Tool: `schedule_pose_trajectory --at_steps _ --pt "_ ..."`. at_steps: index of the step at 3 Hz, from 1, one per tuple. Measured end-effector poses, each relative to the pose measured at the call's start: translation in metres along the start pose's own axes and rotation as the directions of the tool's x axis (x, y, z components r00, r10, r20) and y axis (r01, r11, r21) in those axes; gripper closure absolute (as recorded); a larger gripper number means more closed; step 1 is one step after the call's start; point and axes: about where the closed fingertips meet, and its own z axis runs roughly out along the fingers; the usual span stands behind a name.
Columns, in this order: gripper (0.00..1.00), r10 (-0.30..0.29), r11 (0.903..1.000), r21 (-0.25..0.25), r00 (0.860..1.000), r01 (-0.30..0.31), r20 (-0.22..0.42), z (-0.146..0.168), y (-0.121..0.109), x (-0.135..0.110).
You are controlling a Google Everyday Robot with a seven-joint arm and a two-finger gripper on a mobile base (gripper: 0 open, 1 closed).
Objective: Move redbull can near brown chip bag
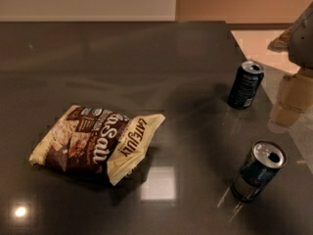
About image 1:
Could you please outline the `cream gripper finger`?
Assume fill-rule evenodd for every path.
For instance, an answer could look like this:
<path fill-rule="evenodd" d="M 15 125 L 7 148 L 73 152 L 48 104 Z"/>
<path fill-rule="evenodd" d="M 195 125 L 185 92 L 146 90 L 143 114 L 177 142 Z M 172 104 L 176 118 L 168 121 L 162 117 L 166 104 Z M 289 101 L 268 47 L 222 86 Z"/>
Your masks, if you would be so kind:
<path fill-rule="evenodd" d="M 290 127 L 313 105 L 313 70 L 300 68 L 281 79 L 270 121 Z"/>

